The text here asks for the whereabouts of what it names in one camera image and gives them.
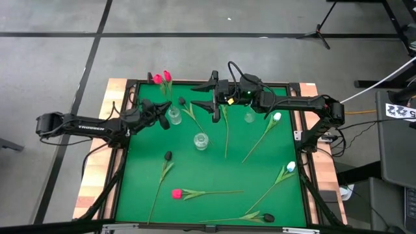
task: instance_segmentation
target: green table surface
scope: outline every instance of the green table surface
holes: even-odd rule
[[[192,100],[211,100],[212,93],[193,92],[192,86],[174,84],[174,105],[179,96]],[[286,96],[285,88],[274,88],[277,95]],[[139,98],[153,102],[166,101],[156,84],[141,84]],[[182,122],[163,130],[159,123],[131,137],[120,198],[116,212],[118,222],[147,222],[161,176],[164,154],[173,153],[172,169],[162,182],[152,219],[156,223],[201,224],[202,220],[238,218],[273,185],[281,167],[296,160],[293,129],[289,111],[282,110],[281,120],[259,143],[247,161],[243,158],[259,140],[268,124],[263,114],[246,123],[249,107],[228,107],[229,144],[225,158],[226,124],[224,117],[213,123],[211,114],[193,106],[195,116],[213,142],[204,151],[196,149],[193,139],[200,129],[194,120],[181,112]],[[276,185],[253,210],[269,213],[273,223],[246,220],[214,222],[240,226],[305,227],[299,174]],[[189,200],[172,198],[174,189],[200,191],[243,190],[235,194],[206,194]]]

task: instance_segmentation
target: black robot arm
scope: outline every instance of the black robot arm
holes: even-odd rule
[[[230,86],[228,80],[219,80],[218,72],[213,71],[206,83],[192,89],[198,92],[213,90],[213,100],[191,103],[213,113],[214,123],[220,120],[219,105],[250,105],[256,113],[266,115],[274,110],[314,112],[320,120],[310,130],[302,131],[297,141],[296,147],[306,152],[316,152],[318,139],[330,128],[339,127],[345,122],[344,105],[330,96],[276,96],[272,92],[265,92],[264,87],[267,86],[257,76],[250,74],[242,74],[240,83]]]
[[[101,138],[111,148],[124,148],[130,135],[152,126],[156,121],[159,121],[163,129],[169,129],[169,122],[164,115],[170,105],[170,101],[156,104],[143,99],[140,104],[141,110],[139,107],[129,109],[121,112],[120,117],[109,120],[59,112],[47,113],[37,117],[36,134],[41,139],[63,134]]]

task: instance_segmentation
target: white sticker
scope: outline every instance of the white sticker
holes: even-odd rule
[[[386,103],[385,115],[392,118],[416,118],[416,109]]]

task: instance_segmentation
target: gray floor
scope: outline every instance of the gray floor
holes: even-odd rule
[[[96,31],[104,0],[0,1],[0,31]],[[410,22],[401,1],[391,1],[400,23]],[[119,0],[113,1],[105,32],[303,33],[319,23],[325,0]],[[325,33],[393,33],[381,4],[339,3]],[[55,147],[38,141],[35,118],[68,112],[83,74],[92,38],[0,38],[0,137],[25,151],[0,150],[0,226],[30,222]],[[107,79],[143,79],[171,71],[178,79],[207,79],[211,70],[229,78],[226,62],[264,81],[316,83],[321,94],[344,99],[359,89],[353,80],[378,80],[409,57],[398,40],[268,38],[103,38],[79,109],[98,116]],[[374,91],[346,103],[348,111],[375,109]],[[347,116],[346,124],[375,119]],[[347,141],[362,127],[345,131]],[[45,218],[70,220],[89,144],[69,147]],[[337,162],[361,166],[378,160],[376,128],[367,131]]]

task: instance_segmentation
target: black floor line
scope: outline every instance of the black floor line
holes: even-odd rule
[[[0,32],[0,37],[39,38],[298,38],[303,33],[260,32]],[[395,33],[326,33],[325,38],[399,38]]]
[[[98,26],[98,30],[96,34],[101,34],[104,30],[105,23],[107,22],[107,18],[109,16],[110,8],[111,8],[112,0],[107,0],[107,4],[104,8],[103,16],[101,17],[101,21]],[[94,41],[92,43],[91,51],[88,56],[88,59],[86,60],[85,69],[83,76],[79,82],[78,90],[75,94],[75,99],[72,103],[71,107],[71,114],[77,114],[79,110],[79,105],[81,104],[81,100],[84,95],[86,83],[88,82],[88,78],[90,76],[91,68],[94,63],[94,59],[97,54],[99,41],[101,40],[101,37],[97,36],[94,38]],[[61,141],[59,144],[67,144],[69,143],[70,137],[68,135],[64,135],[61,138]],[[47,213],[47,208],[49,206],[49,202],[51,201],[53,189],[55,188],[55,184],[58,179],[59,170],[62,166],[62,162],[64,160],[66,152],[66,146],[58,146],[56,154],[54,156],[54,161],[51,169],[51,173],[49,175],[49,178],[47,180],[47,184],[44,190],[44,193],[42,195],[42,198],[39,203],[39,208],[36,212],[36,216],[34,217],[33,224],[42,224],[45,220],[45,215]]]

